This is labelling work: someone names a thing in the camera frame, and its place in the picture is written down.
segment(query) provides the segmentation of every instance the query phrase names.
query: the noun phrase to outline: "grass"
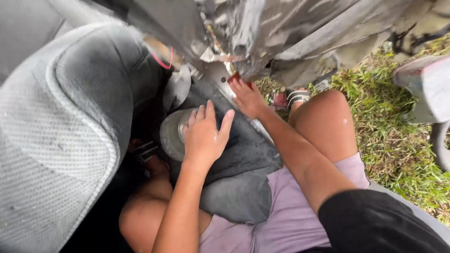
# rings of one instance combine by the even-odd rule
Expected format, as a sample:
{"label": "grass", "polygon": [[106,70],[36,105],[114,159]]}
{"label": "grass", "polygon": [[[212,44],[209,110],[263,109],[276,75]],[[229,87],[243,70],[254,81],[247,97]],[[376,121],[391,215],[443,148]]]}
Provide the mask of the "grass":
{"label": "grass", "polygon": [[[450,36],[427,44],[416,57],[429,54],[450,54]],[[434,163],[428,143],[431,125],[403,120],[415,101],[392,84],[397,66],[394,54],[380,48],[358,68],[334,75],[331,87],[349,101],[368,176],[450,226],[450,173],[442,173]],[[279,90],[269,80],[259,85],[265,95]],[[311,85],[308,90],[317,93]]]}

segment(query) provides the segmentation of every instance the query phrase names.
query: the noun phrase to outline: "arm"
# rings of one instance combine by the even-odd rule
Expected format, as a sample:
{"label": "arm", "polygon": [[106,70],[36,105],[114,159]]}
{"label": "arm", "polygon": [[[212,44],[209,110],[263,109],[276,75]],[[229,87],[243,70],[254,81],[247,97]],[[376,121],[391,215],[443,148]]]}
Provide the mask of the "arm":
{"label": "arm", "polygon": [[231,88],[239,109],[249,118],[258,119],[272,137],[316,214],[331,196],[356,188],[331,161],[267,106],[254,83],[250,89],[242,80],[234,81]]}
{"label": "arm", "polygon": [[198,252],[198,206],[206,174],[222,155],[230,135],[234,111],[226,113],[220,131],[211,101],[193,111],[183,127],[184,160],[180,176],[159,227],[153,253]]}

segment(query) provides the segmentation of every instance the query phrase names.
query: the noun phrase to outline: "hand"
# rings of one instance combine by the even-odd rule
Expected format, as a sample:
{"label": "hand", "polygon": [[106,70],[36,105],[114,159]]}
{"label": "hand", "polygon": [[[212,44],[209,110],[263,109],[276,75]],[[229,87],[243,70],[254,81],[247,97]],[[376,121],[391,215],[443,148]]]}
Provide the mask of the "hand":
{"label": "hand", "polygon": [[206,109],[204,105],[201,105],[198,112],[194,110],[183,126],[185,153],[183,162],[188,161],[193,167],[206,169],[207,173],[225,149],[233,118],[234,110],[229,110],[218,131],[216,112],[211,101],[208,101]]}
{"label": "hand", "polygon": [[264,113],[266,108],[269,108],[255,83],[252,82],[252,88],[250,89],[244,80],[240,79],[238,82],[234,79],[230,83],[230,87],[236,94],[236,97],[233,98],[234,101],[241,112],[250,119],[258,119],[259,115]]}

